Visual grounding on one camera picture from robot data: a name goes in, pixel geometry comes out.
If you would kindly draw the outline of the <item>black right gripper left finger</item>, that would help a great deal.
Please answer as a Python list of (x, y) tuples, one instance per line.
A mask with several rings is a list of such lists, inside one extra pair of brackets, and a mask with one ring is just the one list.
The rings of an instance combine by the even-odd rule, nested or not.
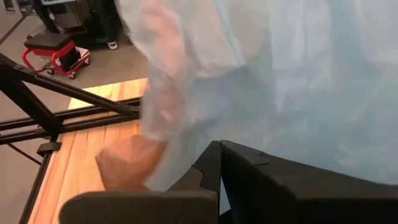
[(218, 224), (221, 143), (211, 142), (164, 192), (87, 192), (61, 208), (60, 224)]

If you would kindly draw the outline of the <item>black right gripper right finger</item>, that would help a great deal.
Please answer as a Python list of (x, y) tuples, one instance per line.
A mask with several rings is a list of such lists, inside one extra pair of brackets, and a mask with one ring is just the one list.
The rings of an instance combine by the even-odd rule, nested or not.
[(377, 184), (221, 141), (236, 224), (398, 224), (398, 185)]

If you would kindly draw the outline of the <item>small blue bag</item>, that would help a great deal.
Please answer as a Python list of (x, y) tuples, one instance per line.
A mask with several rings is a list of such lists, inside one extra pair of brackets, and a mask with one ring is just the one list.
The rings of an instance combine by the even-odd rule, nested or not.
[(210, 142), (398, 185), (398, 0), (119, 0), (148, 62), (144, 178), (175, 183)]

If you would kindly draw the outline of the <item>red black rolling stool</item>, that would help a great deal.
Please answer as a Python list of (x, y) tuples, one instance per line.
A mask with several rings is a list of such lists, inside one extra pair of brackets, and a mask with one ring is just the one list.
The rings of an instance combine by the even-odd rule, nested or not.
[[(90, 51), (76, 46), (70, 34), (28, 35), (24, 46), (22, 61), (28, 68), (39, 73), (46, 71), (49, 75), (57, 73), (75, 79), (76, 72), (90, 64)], [(27, 58), (30, 53), (47, 59), (46, 64), (38, 70), (35, 69)]]

